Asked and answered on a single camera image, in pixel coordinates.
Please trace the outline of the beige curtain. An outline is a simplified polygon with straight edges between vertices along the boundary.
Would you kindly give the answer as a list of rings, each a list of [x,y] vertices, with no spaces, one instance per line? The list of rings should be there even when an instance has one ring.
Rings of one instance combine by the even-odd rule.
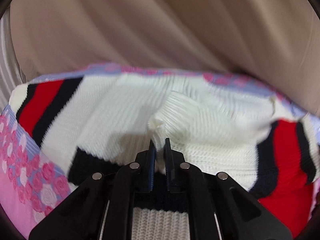
[[[13,0],[28,79],[91,63],[247,73],[319,115],[319,18],[308,0]]]

